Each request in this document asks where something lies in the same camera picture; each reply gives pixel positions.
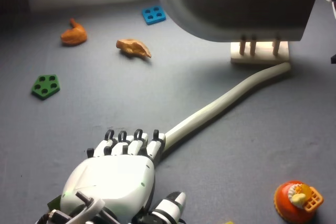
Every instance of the toy chicken drumstick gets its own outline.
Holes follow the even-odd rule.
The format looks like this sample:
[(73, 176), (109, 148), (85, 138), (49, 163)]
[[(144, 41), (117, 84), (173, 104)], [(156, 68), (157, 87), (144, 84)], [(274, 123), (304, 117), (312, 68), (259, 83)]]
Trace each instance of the toy chicken drumstick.
[(84, 27), (76, 23), (73, 18), (70, 19), (70, 24), (73, 29), (68, 29), (61, 35), (62, 42), (68, 46), (75, 46), (85, 42), (88, 35)]

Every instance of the curved white rod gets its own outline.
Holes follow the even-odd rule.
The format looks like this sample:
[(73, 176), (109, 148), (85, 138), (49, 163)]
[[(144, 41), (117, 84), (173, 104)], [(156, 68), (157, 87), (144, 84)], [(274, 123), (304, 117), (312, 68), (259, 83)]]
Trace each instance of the curved white rod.
[(289, 63), (282, 63), (271, 68), (262, 70), (254, 75), (248, 77), (240, 84), (235, 86), (230, 91), (226, 92), (217, 100), (213, 101), (209, 105), (205, 106), (201, 110), (189, 116), (187, 119), (173, 127), (166, 133), (166, 145), (164, 151), (168, 150), (172, 145), (177, 143), (181, 138), (197, 129), (205, 122), (209, 121), (224, 109), (230, 106), (244, 93), (255, 87), (256, 85), (285, 73), (290, 70)]

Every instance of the gray tablecloth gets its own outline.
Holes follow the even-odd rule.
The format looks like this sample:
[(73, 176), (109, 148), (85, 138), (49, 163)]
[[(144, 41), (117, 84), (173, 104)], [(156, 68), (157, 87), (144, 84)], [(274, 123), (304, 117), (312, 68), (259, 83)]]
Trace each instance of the gray tablecloth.
[[(151, 5), (44, 13), (1, 33), (1, 223), (35, 222), (107, 129), (167, 132), (260, 70), (231, 65), (230, 44), (193, 37), (169, 18), (147, 26), (141, 9)], [(60, 44), (70, 17), (88, 32), (78, 47)], [(143, 41), (152, 59), (121, 55), (120, 38)], [(335, 223), (335, 38), (331, 5), (317, 0), (302, 41), (290, 43), (291, 76), (253, 92), (167, 156), (154, 201), (186, 192), (189, 224), (283, 223), (274, 191), (299, 179), (325, 197), (316, 223)], [(45, 101), (30, 94), (41, 74), (57, 74), (61, 86)]]

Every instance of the blue toy block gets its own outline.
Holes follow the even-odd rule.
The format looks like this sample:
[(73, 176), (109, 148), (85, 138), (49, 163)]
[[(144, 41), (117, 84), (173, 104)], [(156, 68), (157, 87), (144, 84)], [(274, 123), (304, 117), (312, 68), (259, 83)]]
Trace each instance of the blue toy block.
[(143, 18), (147, 25), (152, 25), (166, 20), (166, 15), (161, 6), (152, 6), (142, 10)]

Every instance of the green toy block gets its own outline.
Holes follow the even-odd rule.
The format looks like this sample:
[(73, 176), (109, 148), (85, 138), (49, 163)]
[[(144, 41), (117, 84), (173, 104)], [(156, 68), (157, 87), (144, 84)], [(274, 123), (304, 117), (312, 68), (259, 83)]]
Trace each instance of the green toy block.
[(55, 74), (39, 76), (31, 90), (41, 100), (47, 99), (60, 90), (58, 78)]

